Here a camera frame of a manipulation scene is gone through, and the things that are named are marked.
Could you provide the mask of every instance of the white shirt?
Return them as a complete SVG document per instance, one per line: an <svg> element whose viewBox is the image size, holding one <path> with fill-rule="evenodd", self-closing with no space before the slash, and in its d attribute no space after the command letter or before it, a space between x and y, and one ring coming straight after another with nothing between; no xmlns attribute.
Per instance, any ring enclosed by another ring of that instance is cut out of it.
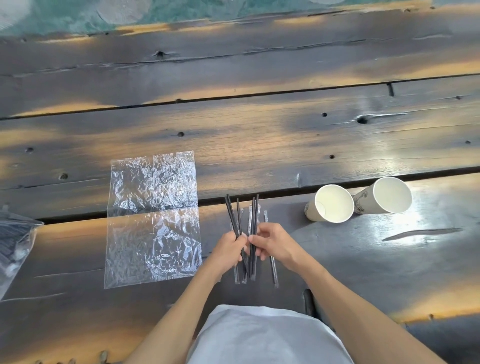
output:
<svg viewBox="0 0 480 364"><path fill-rule="evenodd" d="M269 307L220 305L208 316L188 364L353 364L335 333L316 318Z"/></svg>

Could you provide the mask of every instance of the tipped over cup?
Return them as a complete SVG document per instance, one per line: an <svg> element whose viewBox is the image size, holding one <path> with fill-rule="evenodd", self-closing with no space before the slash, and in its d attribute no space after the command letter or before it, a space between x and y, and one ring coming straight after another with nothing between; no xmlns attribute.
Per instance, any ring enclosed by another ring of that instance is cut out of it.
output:
<svg viewBox="0 0 480 364"><path fill-rule="evenodd" d="M344 222L353 214L354 203L350 193L336 184L320 188L315 198L305 205L305 216L311 221Z"/></svg>
<svg viewBox="0 0 480 364"><path fill-rule="evenodd" d="M412 192L395 177L382 177L353 196L357 214L403 214L412 204Z"/></svg>

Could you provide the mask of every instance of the teal wall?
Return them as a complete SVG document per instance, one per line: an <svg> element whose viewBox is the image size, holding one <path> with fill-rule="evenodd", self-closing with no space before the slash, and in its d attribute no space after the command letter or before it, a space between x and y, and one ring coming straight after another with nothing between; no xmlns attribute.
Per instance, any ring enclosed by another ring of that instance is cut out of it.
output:
<svg viewBox="0 0 480 364"><path fill-rule="evenodd" d="M0 36L95 33L117 25L230 20L376 0L0 0Z"/></svg>

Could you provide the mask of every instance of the plastic bag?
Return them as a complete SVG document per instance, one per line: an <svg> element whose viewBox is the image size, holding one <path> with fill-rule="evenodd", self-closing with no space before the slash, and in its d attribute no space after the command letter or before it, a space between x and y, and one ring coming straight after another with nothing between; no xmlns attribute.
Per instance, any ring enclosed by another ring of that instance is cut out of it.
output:
<svg viewBox="0 0 480 364"><path fill-rule="evenodd" d="M111 162L104 288L188 277L202 264L193 151Z"/></svg>
<svg viewBox="0 0 480 364"><path fill-rule="evenodd" d="M0 211L0 301L33 248L43 222Z"/></svg>

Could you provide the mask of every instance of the wooden table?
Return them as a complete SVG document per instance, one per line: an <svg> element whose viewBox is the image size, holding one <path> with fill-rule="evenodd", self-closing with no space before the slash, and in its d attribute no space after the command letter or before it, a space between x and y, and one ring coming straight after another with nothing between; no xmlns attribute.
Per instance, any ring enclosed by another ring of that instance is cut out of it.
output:
<svg viewBox="0 0 480 364"><path fill-rule="evenodd" d="M189 279L103 289L110 160L194 150L205 256L225 193L260 193L340 281L448 362L479 362L480 6L398 4L0 42L0 204L49 223L0 302L0 361L134 349ZM321 185L387 175L412 189L405 214L303 214ZM259 270L226 274L201 324L220 303L305 312L299 277L279 264L275 290Z"/></svg>

